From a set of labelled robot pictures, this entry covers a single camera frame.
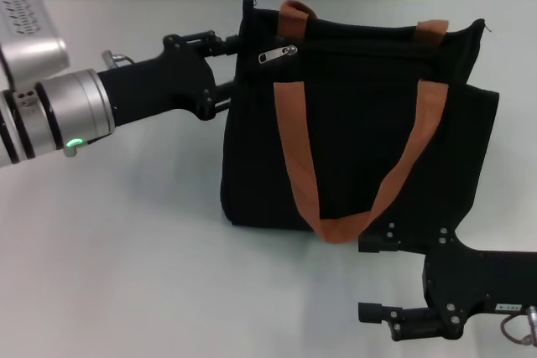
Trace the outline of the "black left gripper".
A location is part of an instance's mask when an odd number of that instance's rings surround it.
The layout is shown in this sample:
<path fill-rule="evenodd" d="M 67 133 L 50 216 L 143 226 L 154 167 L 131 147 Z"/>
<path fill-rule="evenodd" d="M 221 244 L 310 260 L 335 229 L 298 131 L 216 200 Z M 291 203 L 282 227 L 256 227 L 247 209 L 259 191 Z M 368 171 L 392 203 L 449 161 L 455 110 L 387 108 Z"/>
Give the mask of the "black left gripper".
<path fill-rule="evenodd" d="M 233 55 L 239 35 L 220 38 L 214 31 L 163 38 L 162 53 L 98 74 L 117 127 L 172 110 L 186 110 L 208 121 L 231 106 L 235 81 L 216 86 L 206 57 Z"/>

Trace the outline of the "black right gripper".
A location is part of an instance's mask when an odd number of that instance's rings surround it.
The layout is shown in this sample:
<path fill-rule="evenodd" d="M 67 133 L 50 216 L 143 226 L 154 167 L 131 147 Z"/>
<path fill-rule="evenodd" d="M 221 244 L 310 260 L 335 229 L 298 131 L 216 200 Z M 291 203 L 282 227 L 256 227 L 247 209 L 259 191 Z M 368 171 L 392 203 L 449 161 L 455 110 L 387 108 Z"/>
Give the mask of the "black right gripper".
<path fill-rule="evenodd" d="M 371 224 L 357 241 L 360 252 L 411 252 L 425 255 L 423 280 L 429 308 L 402 309 L 359 303 L 361 323 L 386 322 L 393 341 L 442 337 L 458 340 L 476 314 L 524 316 L 536 340 L 536 254 L 472 249 L 453 230 L 424 226 Z"/>

